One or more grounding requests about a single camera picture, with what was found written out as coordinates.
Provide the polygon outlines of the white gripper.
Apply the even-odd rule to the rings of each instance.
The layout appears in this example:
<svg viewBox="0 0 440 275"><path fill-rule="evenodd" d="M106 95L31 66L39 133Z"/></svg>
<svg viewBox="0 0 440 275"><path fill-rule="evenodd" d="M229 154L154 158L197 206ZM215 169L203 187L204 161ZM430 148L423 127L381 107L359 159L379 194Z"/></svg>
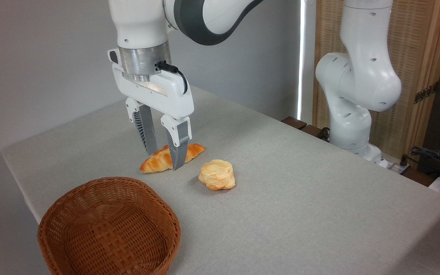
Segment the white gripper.
<svg viewBox="0 0 440 275"><path fill-rule="evenodd" d="M118 89L128 97L125 104L129 120L138 130L147 154L152 155L157 151L151 111L153 108L164 114L161 123L166 129L173 170L183 167L188 143L192 138L188 116L194 112L192 92L186 78L161 70L143 82L138 76L125 72L118 49L109 50L108 58L112 62Z"/></svg>

